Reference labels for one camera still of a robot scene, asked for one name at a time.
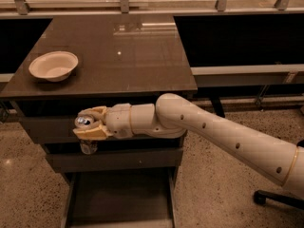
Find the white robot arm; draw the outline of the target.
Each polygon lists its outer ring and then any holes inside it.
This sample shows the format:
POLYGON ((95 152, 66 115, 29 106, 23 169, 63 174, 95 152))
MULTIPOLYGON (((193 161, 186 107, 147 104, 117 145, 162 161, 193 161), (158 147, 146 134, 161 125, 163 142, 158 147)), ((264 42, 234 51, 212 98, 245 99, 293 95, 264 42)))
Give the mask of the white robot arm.
POLYGON ((166 93, 153 104, 116 104, 82 110, 74 134, 81 141, 137 135, 174 139, 195 132, 273 183, 304 198, 304 148, 232 122, 166 93))

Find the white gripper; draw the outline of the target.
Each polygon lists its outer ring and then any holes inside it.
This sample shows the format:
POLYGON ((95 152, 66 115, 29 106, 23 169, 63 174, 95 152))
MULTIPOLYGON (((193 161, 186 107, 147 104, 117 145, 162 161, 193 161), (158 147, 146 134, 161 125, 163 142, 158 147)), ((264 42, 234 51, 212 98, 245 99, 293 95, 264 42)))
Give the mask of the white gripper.
POLYGON ((79 117, 89 116, 94 121, 105 120, 106 126, 99 124, 91 129, 75 128, 73 132, 78 139, 86 141, 104 141, 111 134, 117 139, 131 138, 133 133, 130 123, 130 110, 131 104, 115 104, 109 109, 106 106, 84 109, 78 113, 79 117))

